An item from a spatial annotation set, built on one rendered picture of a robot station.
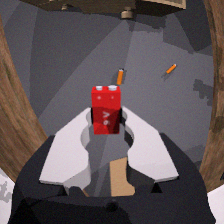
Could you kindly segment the red nine-volt battery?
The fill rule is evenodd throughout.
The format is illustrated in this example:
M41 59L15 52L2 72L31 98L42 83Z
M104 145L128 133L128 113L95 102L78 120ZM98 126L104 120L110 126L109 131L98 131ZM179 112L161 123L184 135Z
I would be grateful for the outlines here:
M121 91L119 86L92 88L93 126L95 134L119 134Z

